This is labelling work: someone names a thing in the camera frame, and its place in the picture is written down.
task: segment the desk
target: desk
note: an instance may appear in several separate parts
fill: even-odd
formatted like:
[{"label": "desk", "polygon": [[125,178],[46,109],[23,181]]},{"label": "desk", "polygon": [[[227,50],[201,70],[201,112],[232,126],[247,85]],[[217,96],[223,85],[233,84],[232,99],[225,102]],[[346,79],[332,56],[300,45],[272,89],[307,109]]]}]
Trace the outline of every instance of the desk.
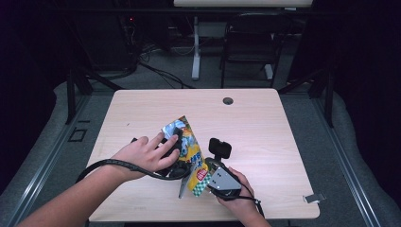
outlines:
[{"label": "desk", "polygon": [[[223,98],[234,100],[232,105]],[[316,218],[316,203],[286,114],[273,89],[122,90],[114,94],[88,165],[110,158],[133,137],[153,138],[161,127],[185,115],[204,157],[209,139],[232,145],[226,166],[243,172],[266,218]],[[144,177],[122,184],[91,215],[90,221],[234,220],[212,194],[196,198],[181,181]]]},{"label": "desk", "polygon": [[309,8],[313,0],[174,0],[175,7]]},{"label": "desk", "polygon": [[[310,8],[313,0],[174,0],[174,7],[183,8]],[[199,22],[194,20],[194,63],[192,79],[200,78],[201,53],[199,50]],[[272,75],[271,67],[265,68]]]}]

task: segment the chair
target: chair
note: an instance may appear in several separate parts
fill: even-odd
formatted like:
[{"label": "chair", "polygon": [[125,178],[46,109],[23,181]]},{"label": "chair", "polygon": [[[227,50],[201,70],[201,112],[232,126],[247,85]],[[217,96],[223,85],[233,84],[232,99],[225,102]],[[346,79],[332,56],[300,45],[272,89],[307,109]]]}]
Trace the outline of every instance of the chair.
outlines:
[{"label": "chair", "polygon": [[224,87],[226,62],[273,65],[273,86],[281,49],[292,22],[284,14],[242,13],[225,28],[220,60],[221,88]]}]

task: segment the wooden table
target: wooden table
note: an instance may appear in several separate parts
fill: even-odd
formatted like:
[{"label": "wooden table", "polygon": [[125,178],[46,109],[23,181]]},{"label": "wooden table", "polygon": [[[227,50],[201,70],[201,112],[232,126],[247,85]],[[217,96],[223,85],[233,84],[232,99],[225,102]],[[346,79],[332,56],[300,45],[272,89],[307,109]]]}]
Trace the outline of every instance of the wooden table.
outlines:
[{"label": "wooden table", "polygon": [[[223,98],[234,103],[226,105]],[[114,94],[88,165],[112,157],[133,137],[153,138],[185,115],[204,157],[209,139],[232,145],[226,166],[249,179],[266,218],[316,218],[316,203],[286,114],[273,89],[131,90]],[[150,177],[122,184],[92,214],[90,221],[206,221],[235,217],[207,192],[196,198],[181,181]]]},{"label": "wooden table", "polygon": [[[174,7],[182,8],[310,8],[313,0],[174,0]],[[192,65],[192,79],[200,78],[201,53],[199,42],[199,21],[194,20],[194,63]],[[266,68],[268,78],[271,77],[271,66]]]},{"label": "wooden table", "polygon": [[309,8],[312,0],[174,0],[175,7]]}]

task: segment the red label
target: red label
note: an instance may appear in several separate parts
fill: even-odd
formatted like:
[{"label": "red label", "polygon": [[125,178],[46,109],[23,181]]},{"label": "red label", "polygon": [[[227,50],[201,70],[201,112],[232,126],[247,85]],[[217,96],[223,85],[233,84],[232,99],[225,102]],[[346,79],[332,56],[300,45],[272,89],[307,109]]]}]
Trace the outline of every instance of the red label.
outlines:
[{"label": "red label", "polygon": [[206,174],[207,174],[206,169],[202,168],[202,169],[198,170],[198,172],[197,172],[197,178],[198,178],[198,180],[199,180],[200,182],[203,181],[203,178],[206,177]]}]

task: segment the left hand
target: left hand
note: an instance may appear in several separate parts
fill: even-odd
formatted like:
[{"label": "left hand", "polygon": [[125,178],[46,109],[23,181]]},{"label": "left hand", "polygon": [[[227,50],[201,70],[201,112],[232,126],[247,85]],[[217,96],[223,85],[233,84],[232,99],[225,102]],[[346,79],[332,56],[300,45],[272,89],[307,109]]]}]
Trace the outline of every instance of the left hand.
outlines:
[{"label": "left hand", "polygon": [[[162,132],[159,132],[156,137],[150,141],[146,136],[142,136],[137,141],[119,150],[112,159],[135,164],[150,172],[167,168],[177,161],[180,152],[175,149],[168,157],[162,159],[163,155],[165,155],[178,140],[178,136],[173,135],[167,142],[157,148],[164,137],[165,135]],[[124,182],[145,176],[145,174],[141,172],[130,171],[122,166],[117,166],[117,169],[121,173]]]}]

